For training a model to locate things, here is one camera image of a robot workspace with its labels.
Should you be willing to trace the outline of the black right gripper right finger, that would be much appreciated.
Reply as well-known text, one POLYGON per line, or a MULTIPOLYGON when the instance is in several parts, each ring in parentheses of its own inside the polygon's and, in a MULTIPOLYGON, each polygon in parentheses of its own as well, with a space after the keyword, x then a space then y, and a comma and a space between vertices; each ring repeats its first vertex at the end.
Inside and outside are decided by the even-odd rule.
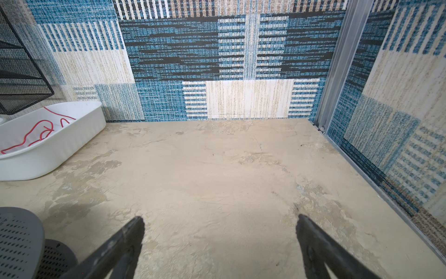
POLYGON ((338 279, 378 278, 306 215, 298 216, 296 237, 308 279, 329 279, 330 272, 338 279))

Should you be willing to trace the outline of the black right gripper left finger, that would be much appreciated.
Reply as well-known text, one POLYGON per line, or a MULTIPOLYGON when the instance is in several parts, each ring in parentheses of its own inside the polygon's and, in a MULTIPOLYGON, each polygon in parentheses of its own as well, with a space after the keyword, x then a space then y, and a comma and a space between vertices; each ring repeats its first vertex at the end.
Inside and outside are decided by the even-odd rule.
POLYGON ((145 223, 137 216, 104 242, 63 279, 132 279, 141 254, 145 223))

